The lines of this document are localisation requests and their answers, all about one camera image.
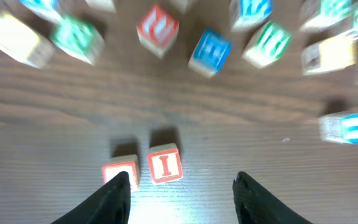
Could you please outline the red A block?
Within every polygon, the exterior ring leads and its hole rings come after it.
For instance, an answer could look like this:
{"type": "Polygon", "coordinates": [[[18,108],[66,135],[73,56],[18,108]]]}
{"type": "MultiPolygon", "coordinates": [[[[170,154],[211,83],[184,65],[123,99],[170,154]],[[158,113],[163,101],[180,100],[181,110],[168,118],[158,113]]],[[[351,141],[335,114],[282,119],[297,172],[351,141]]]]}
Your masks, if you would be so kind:
{"type": "Polygon", "coordinates": [[[131,192],[137,192],[140,187],[140,167],[136,154],[113,157],[111,162],[102,167],[102,175],[106,184],[120,172],[127,172],[131,192]]]}

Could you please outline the green N block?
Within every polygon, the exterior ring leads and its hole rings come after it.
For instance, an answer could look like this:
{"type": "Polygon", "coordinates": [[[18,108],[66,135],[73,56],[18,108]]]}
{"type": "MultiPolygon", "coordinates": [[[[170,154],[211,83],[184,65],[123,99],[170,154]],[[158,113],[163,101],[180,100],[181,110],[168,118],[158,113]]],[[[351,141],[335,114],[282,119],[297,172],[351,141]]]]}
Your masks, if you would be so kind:
{"type": "Polygon", "coordinates": [[[281,59],[293,35],[279,23],[268,21],[250,39],[242,58],[261,69],[281,59]]]}

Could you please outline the green B block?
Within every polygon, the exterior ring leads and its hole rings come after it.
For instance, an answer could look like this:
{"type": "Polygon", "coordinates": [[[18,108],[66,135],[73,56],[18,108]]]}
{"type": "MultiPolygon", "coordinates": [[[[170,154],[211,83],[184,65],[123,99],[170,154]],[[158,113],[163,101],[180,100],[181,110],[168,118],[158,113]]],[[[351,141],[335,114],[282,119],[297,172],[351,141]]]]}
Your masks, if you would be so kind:
{"type": "Polygon", "coordinates": [[[300,31],[320,32],[349,16],[352,0],[306,0],[300,7],[300,31]]]}

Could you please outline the red E block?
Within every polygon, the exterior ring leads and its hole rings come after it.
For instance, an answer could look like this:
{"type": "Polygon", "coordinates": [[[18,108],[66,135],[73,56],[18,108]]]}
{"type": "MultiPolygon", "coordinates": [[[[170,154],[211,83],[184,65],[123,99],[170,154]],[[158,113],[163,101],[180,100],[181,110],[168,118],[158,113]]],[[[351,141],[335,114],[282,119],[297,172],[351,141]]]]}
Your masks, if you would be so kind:
{"type": "Polygon", "coordinates": [[[182,14],[187,13],[191,7],[197,2],[197,0],[170,0],[182,14]]]}

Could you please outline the blue D block centre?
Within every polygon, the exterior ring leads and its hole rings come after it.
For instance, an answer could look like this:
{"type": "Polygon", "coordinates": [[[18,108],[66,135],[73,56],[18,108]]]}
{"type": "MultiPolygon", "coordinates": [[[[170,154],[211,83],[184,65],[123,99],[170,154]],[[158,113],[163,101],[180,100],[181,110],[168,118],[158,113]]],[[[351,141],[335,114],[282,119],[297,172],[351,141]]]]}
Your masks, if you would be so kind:
{"type": "Polygon", "coordinates": [[[273,11],[272,0],[231,0],[229,23],[234,32],[255,27],[268,18],[273,11]]]}

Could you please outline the blue H block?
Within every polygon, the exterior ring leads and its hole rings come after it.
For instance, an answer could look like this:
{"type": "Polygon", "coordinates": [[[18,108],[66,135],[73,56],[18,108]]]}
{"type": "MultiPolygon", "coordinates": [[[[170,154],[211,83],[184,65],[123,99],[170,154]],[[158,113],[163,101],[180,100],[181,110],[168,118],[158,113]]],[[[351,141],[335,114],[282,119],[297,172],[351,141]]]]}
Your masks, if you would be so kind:
{"type": "Polygon", "coordinates": [[[206,29],[190,57],[188,67],[211,78],[222,70],[231,48],[230,41],[206,29]]]}

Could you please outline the blue T block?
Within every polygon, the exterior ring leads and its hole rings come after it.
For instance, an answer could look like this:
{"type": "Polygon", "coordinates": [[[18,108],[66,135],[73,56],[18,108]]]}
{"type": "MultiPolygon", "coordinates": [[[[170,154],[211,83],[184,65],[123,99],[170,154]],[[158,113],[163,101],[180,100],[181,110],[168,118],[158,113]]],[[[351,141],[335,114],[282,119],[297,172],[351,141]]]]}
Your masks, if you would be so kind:
{"type": "Polygon", "coordinates": [[[331,113],[321,116],[318,121],[323,141],[358,144],[358,113],[331,113]]]}

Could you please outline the yellow block centre right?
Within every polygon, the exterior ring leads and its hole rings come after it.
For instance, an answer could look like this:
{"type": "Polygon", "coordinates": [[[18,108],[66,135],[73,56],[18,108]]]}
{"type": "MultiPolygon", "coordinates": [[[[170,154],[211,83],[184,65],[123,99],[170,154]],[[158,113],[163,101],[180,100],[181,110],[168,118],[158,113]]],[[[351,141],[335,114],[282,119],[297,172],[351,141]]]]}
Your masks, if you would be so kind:
{"type": "Polygon", "coordinates": [[[342,70],[357,62],[357,46],[351,37],[337,36],[307,46],[301,54],[304,75],[342,70]]]}

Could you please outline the red U block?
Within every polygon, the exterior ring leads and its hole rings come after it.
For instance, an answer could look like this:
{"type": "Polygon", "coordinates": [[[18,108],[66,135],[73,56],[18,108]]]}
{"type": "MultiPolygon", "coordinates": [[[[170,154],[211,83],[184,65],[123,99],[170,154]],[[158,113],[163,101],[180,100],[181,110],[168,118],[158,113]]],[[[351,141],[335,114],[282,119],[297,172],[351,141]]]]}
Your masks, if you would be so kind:
{"type": "Polygon", "coordinates": [[[158,58],[163,58],[177,39],[179,25],[179,20],[156,3],[136,27],[139,42],[158,58]]]}

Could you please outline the yellow C block centre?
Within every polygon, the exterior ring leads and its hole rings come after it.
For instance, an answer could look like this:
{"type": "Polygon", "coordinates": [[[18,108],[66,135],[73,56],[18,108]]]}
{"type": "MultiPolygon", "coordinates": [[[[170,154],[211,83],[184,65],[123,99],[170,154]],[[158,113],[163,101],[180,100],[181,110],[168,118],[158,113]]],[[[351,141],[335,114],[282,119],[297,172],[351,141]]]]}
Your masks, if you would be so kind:
{"type": "Polygon", "coordinates": [[[38,69],[43,68],[55,53],[51,41],[7,11],[0,13],[0,50],[14,60],[38,69]]]}

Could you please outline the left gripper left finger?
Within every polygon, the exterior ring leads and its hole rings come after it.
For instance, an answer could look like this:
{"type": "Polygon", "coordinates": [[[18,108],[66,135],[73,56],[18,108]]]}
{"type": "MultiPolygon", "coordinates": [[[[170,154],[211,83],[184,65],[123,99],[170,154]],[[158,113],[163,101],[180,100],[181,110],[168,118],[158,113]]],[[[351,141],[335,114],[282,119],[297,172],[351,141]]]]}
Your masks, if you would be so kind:
{"type": "Polygon", "coordinates": [[[130,209],[129,174],[122,171],[52,224],[127,224],[130,209]]]}

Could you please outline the green R block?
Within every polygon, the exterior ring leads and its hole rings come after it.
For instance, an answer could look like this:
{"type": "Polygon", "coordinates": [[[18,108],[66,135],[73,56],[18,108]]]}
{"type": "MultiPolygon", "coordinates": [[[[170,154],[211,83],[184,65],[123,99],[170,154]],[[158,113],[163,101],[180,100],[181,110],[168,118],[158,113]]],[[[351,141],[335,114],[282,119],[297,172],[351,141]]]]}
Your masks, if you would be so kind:
{"type": "Polygon", "coordinates": [[[104,47],[103,36],[93,24],[69,14],[62,15],[50,40],[68,55],[91,65],[104,47]]]}

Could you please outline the blue 2 block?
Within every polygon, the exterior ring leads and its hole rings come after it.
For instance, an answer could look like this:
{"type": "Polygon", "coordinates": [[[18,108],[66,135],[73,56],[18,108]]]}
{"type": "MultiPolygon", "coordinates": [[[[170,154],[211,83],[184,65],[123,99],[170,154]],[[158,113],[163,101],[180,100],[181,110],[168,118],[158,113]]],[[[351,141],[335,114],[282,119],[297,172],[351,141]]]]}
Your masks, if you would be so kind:
{"type": "Polygon", "coordinates": [[[20,0],[35,15],[52,23],[59,23],[62,15],[69,11],[71,1],[67,0],[20,0]]]}

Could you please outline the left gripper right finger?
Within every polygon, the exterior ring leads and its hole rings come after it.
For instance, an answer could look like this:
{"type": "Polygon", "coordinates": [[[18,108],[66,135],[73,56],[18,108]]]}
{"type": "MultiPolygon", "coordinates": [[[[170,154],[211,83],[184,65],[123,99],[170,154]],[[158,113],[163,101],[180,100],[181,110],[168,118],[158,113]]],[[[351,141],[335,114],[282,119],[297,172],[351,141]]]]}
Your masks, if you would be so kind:
{"type": "Polygon", "coordinates": [[[311,224],[244,171],[232,189],[239,224],[311,224]]]}

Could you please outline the green Z block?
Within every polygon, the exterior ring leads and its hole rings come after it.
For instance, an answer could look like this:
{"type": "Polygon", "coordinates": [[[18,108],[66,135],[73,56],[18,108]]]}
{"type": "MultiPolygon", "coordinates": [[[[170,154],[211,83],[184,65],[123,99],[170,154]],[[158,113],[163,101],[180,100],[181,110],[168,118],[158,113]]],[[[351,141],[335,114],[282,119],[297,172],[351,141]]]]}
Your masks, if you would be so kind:
{"type": "Polygon", "coordinates": [[[114,0],[85,0],[89,7],[97,10],[115,12],[114,0]]]}

